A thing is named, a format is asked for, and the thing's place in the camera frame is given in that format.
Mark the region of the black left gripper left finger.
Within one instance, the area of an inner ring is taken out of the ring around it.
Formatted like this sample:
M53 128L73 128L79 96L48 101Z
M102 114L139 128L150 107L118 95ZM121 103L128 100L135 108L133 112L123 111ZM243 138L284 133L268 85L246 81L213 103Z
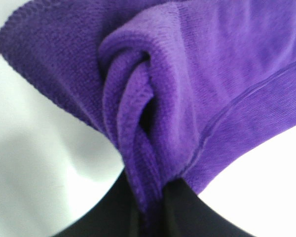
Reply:
M104 197L56 237L143 237L141 215L122 171Z

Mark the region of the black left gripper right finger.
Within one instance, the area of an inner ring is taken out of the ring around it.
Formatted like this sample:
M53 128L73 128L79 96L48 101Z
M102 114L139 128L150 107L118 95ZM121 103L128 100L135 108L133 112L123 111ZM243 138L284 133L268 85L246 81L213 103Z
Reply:
M161 237L258 237L232 223L206 204L178 178L162 187Z

